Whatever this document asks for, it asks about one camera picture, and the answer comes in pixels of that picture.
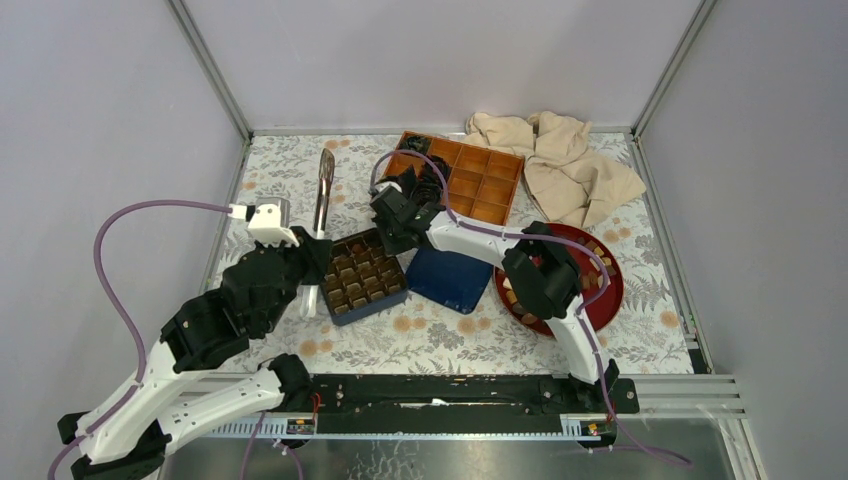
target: small red wire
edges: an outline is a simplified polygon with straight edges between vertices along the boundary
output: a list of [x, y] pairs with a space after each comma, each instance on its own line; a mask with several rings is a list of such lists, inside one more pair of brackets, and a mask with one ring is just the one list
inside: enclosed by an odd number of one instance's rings
[[321, 406], [321, 394], [315, 392], [312, 394], [312, 425], [315, 425], [315, 415], [318, 414], [318, 407]]
[[610, 401], [612, 403], [612, 412], [607, 413], [607, 423], [612, 422], [612, 414], [615, 412], [615, 400]]

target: cable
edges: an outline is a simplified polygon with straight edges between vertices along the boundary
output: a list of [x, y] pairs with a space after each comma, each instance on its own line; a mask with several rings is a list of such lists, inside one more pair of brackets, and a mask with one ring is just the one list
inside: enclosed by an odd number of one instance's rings
[[430, 165], [430, 167], [435, 172], [436, 176], [439, 177], [439, 181], [442, 183], [442, 191], [445, 195], [445, 212], [448, 214], [448, 217], [450, 217], [450, 219], [453, 220], [453, 222], [458, 227], [462, 227], [462, 228], [465, 228], [465, 229], [468, 229], [468, 230], [471, 230], [471, 231], [474, 231], [474, 232], [478, 232], [478, 233], [492, 235], [492, 236], [495, 236], [495, 237], [503, 237], [503, 238], [515, 239], [515, 240], [525, 239], [525, 240], [537, 240], [537, 241], [543, 241], [543, 242], [559, 243], [559, 244], [562, 244], [562, 245], [574, 247], [577, 250], [579, 250], [580, 252], [588, 255], [589, 258], [591, 258], [592, 260], [595, 261], [595, 263], [598, 265], [598, 267], [601, 270], [601, 273], [604, 276], [604, 282], [601, 285], [601, 288], [598, 290], [598, 292], [595, 293], [595, 295], [593, 295], [588, 300], [584, 300], [583, 303], [581, 303], [577, 307], [577, 314], [578, 314], [577, 319], [578, 319], [578, 322], [580, 323], [580, 327], [583, 329], [583, 333], [586, 334], [586, 338], [589, 340], [589, 344], [592, 346], [592, 353], [595, 356], [595, 363], [597, 364], [597, 367], [598, 367], [598, 376], [600, 377], [600, 380], [601, 380], [601, 393], [603, 394], [603, 397], [604, 397], [604, 403], [606, 404], [607, 409], [609, 410], [609, 415], [612, 417], [612, 419], [618, 425], [618, 428], [627, 436], [627, 438], [630, 439], [631, 442], [633, 442], [635, 444], [635, 447], [632, 447], [632, 448], [624, 448], [626, 446], [622, 446], [622, 447], [618, 447], [618, 448], [622, 449], [622, 450], [633, 450], [633, 449], [638, 448], [641, 451], [643, 451], [643, 452], [647, 453], [648, 455], [656, 458], [657, 460], [660, 460], [663, 463], [673, 465], [673, 466], [676, 466], [676, 467], [686, 468], [686, 469], [694, 468], [695, 464], [690, 459], [686, 458], [685, 456], [683, 456], [679, 453], [673, 452], [671, 450], [666, 450], [664, 448], [649, 447], [649, 446], [642, 444], [638, 440], [636, 440], [633, 437], [633, 435], [630, 433], [630, 431], [627, 430], [627, 428], [625, 428], [624, 425], [621, 424], [621, 422], [619, 422], [618, 416], [616, 416], [616, 414], [615, 414], [615, 409], [613, 408], [612, 402], [610, 401], [610, 398], [609, 398], [609, 388], [607, 387], [607, 381], [606, 381], [606, 377], [604, 375], [604, 363], [603, 363], [603, 359], [601, 358], [601, 354], [600, 354], [600, 346], [595, 341], [595, 336], [592, 335], [592, 330], [589, 329], [589, 327], [586, 325], [586, 322], [584, 322], [583, 319], [580, 316], [580, 313], [582, 313], [583, 310], [588, 305], [590, 305], [592, 302], [594, 302], [595, 300], [600, 298], [601, 295], [604, 294], [604, 292], [606, 291], [607, 287], [610, 284], [609, 272], [607, 272], [606, 266], [601, 261], [601, 259], [598, 258], [598, 256], [595, 254], [595, 252], [589, 250], [588, 248], [584, 247], [583, 245], [580, 245], [577, 242], [572, 242], [571, 240], [567, 240], [565, 238], [554, 237], [554, 236], [550, 236], [550, 235], [535, 235], [535, 234], [523, 234], [523, 233], [522, 234], [506, 233], [505, 234], [505, 233], [498, 231], [496, 229], [487, 228], [487, 227], [483, 227], [483, 226], [480, 226], [480, 225], [471, 225], [471, 224], [462, 222], [462, 220], [456, 215], [456, 212], [454, 212], [450, 208], [448, 182], [445, 179], [444, 175], [442, 175], [442, 172], [439, 171], [439, 169], [436, 167], [436, 165], [433, 163], [433, 161], [430, 160], [429, 158], [427, 158], [427, 156], [422, 155], [422, 154], [415, 152], [415, 151], [412, 151], [412, 150], [394, 150], [394, 151], [391, 151], [391, 152], [383, 155], [382, 157], [380, 157], [379, 160], [377, 160], [377, 163], [374, 164], [374, 167], [371, 170], [370, 191], [372, 192], [372, 194], [376, 192], [374, 185], [375, 185], [375, 182], [377, 180], [377, 169], [380, 167], [380, 164], [383, 163], [384, 161], [386, 161], [386, 159], [388, 159], [388, 158], [390, 158], [394, 155], [397, 155], [397, 154], [412, 155], [412, 156], [415, 156], [415, 157], [418, 157], [418, 158], [424, 160], [428, 165]]
[[256, 421], [256, 426], [253, 427], [253, 432], [250, 434], [250, 439], [247, 441], [247, 448], [244, 449], [244, 457], [241, 459], [241, 470], [239, 470], [239, 480], [244, 480], [247, 473], [247, 460], [250, 458], [250, 451], [253, 450], [253, 441], [256, 440], [256, 435], [259, 434], [259, 429], [262, 428], [262, 422], [265, 420], [265, 412], [259, 415], [259, 420]]
[[293, 448], [290, 448], [284, 443], [280, 443], [279, 445], [283, 446], [284, 454], [289, 454], [292, 456], [292, 460], [294, 460], [294, 465], [297, 467], [297, 479], [303, 480], [303, 462], [300, 461], [300, 457], [297, 455], [297, 452], [295, 452]]
[[318, 415], [318, 408], [321, 407], [321, 394], [315, 392], [312, 394], [312, 428], [313, 431], [318, 430], [318, 426], [315, 424], [315, 416]]
[[[221, 213], [230, 213], [232, 212], [232, 208], [230, 207], [222, 207], [220, 205], [214, 205], [211, 203], [203, 203], [203, 202], [192, 202], [190, 200], [151, 200], [147, 202], [139, 202], [132, 204], [128, 207], [124, 207], [117, 212], [113, 213], [112, 216], [106, 219], [103, 222], [103, 225], [100, 227], [100, 230], [97, 232], [97, 236], [94, 237], [94, 270], [97, 272], [97, 278], [100, 280], [100, 285], [103, 287], [103, 290], [106, 292], [106, 296], [109, 297], [109, 301], [112, 302], [112, 306], [115, 307], [115, 310], [118, 311], [118, 315], [120, 315], [121, 320], [124, 321], [124, 325], [127, 326], [127, 330], [130, 331], [130, 335], [132, 335], [133, 342], [135, 343], [136, 353], [138, 354], [138, 367], [135, 372], [135, 385], [132, 385], [127, 391], [124, 393], [121, 398], [115, 402], [108, 410], [106, 410], [103, 415], [101, 415], [97, 420], [95, 420], [91, 425], [89, 425], [85, 429], [85, 435], [93, 434], [101, 425], [103, 425], [106, 420], [112, 417], [118, 410], [121, 409], [127, 402], [130, 401], [135, 392], [138, 390], [139, 385], [141, 384], [142, 378], [144, 378], [144, 370], [147, 368], [147, 351], [144, 349], [144, 341], [141, 339], [141, 334], [138, 331], [138, 328], [133, 323], [130, 318], [129, 313], [121, 304], [121, 301], [118, 300], [118, 296], [115, 294], [115, 291], [112, 289], [112, 285], [109, 284], [109, 279], [106, 278], [106, 272], [103, 269], [103, 238], [106, 237], [106, 232], [109, 230], [109, 227], [112, 226], [119, 218], [124, 215], [134, 212], [136, 210], [141, 210], [144, 208], [150, 207], [190, 207], [190, 208], [199, 208], [201, 210], [211, 210], [213, 212], [221, 212]], [[53, 459], [53, 463], [50, 465], [50, 469], [47, 472], [48, 480], [55, 480], [56, 478], [56, 470], [59, 468], [59, 464], [62, 460], [73, 450], [74, 447], [78, 446], [83, 440], [85, 436], [80, 436], [75, 438], [70, 444], [68, 444], [65, 448], [63, 448], [59, 454]]]

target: orange compartment tray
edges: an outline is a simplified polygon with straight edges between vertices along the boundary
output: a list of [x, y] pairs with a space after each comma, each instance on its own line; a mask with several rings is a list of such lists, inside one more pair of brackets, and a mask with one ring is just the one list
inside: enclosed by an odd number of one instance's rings
[[[404, 132], [398, 149], [413, 136], [429, 142], [427, 155], [441, 157], [450, 165], [447, 181], [451, 209], [477, 220], [506, 225], [524, 170], [523, 157], [415, 132]], [[399, 175], [410, 166], [417, 174], [423, 165], [420, 158], [398, 154], [389, 160], [384, 175]]]

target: floral mat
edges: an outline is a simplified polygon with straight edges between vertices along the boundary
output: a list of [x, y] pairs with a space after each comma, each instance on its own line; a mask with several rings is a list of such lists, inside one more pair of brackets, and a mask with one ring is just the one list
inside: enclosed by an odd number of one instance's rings
[[[367, 185], [374, 162], [393, 149], [398, 135], [300, 135], [256, 137], [236, 202], [280, 196], [291, 202], [291, 224], [312, 226], [321, 150], [335, 153], [336, 171], [327, 234], [341, 238], [371, 228]], [[590, 136], [592, 147], [631, 165], [620, 133]], [[543, 220], [522, 185], [516, 192], [510, 226]], [[243, 222], [231, 222], [213, 285], [221, 272], [252, 248]], [[590, 229], [618, 261], [625, 283], [615, 319], [598, 333], [601, 344], [623, 373], [691, 373], [677, 309], [662, 266], [644, 201], [615, 210]], [[412, 252], [399, 259], [406, 268]], [[299, 316], [300, 298], [277, 328], [250, 349], [231, 358], [221, 371], [254, 371], [280, 353], [297, 353], [311, 373], [544, 374], [567, 373], [568, 364], [553, 338], [517, 322], [504, 308], [492, 282], [475, 312], [462, 315], [415, 293], [401, 305], [350, 325], [335, 326], [319, 296], [318, 315]]]

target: metal sheet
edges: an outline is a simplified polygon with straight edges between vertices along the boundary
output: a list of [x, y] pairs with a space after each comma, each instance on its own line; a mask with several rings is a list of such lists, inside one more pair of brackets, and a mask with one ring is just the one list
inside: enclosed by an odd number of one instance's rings
[[[361, 441], [315, 440], [297, 450], [305, 478], [515, 479], [531, 478], [733, 478], [724, 440], [707, 420], [627, 421], [640, 441], [671, 448], [695, 462], [687, 471], [645, 454], [621, 452], [589, 455], [574, 442], [543, 441]], [[203, 438], [171, 457], [162, 479], [238, 478], [246, 440]], [[297, 478], [294, 462], [270, 441], [254, 446], [247, 479]]]

